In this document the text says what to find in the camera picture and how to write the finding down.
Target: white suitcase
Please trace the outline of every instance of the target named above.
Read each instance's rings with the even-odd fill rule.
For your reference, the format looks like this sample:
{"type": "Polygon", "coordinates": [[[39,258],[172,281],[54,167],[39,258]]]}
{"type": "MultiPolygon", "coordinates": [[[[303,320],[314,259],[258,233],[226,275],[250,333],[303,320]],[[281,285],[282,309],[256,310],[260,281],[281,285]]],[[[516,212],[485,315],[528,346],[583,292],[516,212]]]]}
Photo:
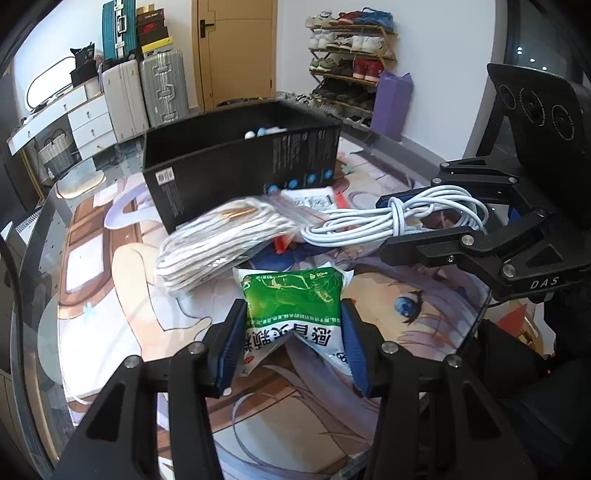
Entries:
{"type": "Polygon", "coordinates": [[[143,134],[150,125],[137,60],[126,61],[107,70],[102,80],[117,142],[143,134]]]}

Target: green medicine packet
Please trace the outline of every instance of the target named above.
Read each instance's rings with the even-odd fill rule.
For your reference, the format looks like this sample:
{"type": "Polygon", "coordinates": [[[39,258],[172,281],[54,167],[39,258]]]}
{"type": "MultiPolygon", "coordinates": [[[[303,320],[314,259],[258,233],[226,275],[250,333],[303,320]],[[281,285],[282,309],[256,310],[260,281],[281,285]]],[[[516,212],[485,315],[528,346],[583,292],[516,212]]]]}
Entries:
{"type": "Polygon", "coordinates": [[[330,264],[289,272],[235,269],[248,302],[242,375],[292,335],[350,375],[340,325],[340,297],[353,272],[330,264]]]}

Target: plastic bag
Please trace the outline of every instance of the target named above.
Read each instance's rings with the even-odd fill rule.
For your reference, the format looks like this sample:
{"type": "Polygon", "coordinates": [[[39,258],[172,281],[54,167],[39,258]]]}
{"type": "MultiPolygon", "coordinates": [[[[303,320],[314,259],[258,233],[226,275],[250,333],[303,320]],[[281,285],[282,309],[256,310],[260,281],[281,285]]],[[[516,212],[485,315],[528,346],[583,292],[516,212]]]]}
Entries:
{"type": "Polygon", "coordinates": [[[173,296],[189,291],[326,217],[280,196],[246,197],[210,210],[173,232],[154,266],[157,285],[173,296]]]}
{"type": "Polygon", "coordinates": [[[340,326],[340,296],[353,278],[352,271],[327,263],[288,272],[234,269],[234,277],[248,302],[242,376],[292,335],[351,375],[340,326]]]}

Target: blue eye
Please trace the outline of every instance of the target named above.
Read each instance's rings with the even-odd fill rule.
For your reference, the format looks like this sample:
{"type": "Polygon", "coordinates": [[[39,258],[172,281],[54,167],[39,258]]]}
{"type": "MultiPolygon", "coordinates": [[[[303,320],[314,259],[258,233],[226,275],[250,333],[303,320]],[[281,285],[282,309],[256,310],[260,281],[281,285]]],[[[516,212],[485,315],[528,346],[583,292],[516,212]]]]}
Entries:
{"type": "Polygon", "coordinates": [[[416,319],[421,313],[421,300],[416,293],[400,295],[394,304],[395,310],[408,319],[416,319]]]}

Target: red shoe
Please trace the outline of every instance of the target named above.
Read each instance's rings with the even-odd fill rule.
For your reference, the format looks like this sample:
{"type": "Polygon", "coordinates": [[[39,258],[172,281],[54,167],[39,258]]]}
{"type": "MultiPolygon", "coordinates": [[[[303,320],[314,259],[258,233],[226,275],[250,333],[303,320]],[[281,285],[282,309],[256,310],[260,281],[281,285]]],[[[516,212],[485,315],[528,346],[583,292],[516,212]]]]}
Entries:
{"type": "Polygon", "coordinates": [[[355,78],[365,78],[368,82],[379,82],[379,76],[384,71],[384,65],[379,60],[365,60],[365,64],[367,66],[367,71],[364,77],[355,77],[355,78]]]}
{"type": "Polygon", "coordinates": [[[369,60],[355,59],[353,64],[353,78],[364,80],[368,70],[369,60]]]}
{"type": "Polygon", "coordinates": [[[339,17],[330,23],[331,25],[353,25],[354,20],[361,17],[362,15],[363,12],[341,12],[339,13],[339,17]]]}

